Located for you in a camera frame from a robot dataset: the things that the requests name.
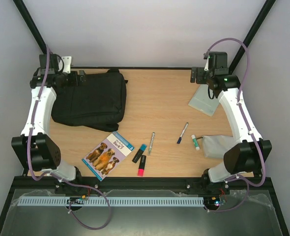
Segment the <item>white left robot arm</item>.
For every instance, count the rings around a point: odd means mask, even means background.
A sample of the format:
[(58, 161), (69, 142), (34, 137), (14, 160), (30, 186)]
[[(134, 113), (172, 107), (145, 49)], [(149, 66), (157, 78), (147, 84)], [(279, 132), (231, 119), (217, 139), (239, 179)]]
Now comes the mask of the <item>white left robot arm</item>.
[[(30, 81), (28, 119), (20, 136), (12, 138), (11, 146), (35, 180), (48, 175), (59, 182), (78, 183), (82, 178), (79, 169), (62, 159), (59, 147), (50, 138), (50, 119), (57, 89), (77, 85), (84, 73), (71, 71), (71, 56), (42, 54), (39, 61), (40, 67)], [(36, 177), (35, 172), (42, 174)]]

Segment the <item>black backpack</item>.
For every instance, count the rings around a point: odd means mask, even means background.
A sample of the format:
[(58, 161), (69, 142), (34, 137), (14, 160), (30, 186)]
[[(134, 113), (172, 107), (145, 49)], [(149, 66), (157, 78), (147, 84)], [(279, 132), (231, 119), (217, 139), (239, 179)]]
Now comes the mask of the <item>black backpack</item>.
[(51, 117), (68, 126), (86, 126), (105, 132), (118, 131), (123, 120), (128, 80), (118, 69), (86, 74), (73, 86), (56, 89)]

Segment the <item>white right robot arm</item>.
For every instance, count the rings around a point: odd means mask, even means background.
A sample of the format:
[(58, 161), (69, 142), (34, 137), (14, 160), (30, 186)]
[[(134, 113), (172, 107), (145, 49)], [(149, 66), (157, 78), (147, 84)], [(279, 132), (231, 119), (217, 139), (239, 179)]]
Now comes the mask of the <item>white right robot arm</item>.
[(241, 174), (261, 172), (266, 177), (264, 163), (272, 145), (264, 140), (251, 120), (243, 100), (241, 83), (228, 68), (225, 52), (206, 52), (205, 67), (191, 69), (191, 82), (206, 84), (223, 107), (232, 135), (202, 136), (201, 144), (205, 157), (221, 158), (222, 162), (206, 169), (202, 175), (202, 187), (206, 192), (214, 192), (220, 182), (239, 179)]

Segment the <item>dog picture book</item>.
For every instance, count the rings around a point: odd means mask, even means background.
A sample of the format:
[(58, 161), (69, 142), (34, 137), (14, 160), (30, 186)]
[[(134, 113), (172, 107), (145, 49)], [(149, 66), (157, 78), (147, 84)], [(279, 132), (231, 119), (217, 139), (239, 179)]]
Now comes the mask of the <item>dog picture book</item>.
[(87, 154), (82, 162), (99, 181), (102, 181), (134, 149), (135, 147), (118, 132), (112, 132)]

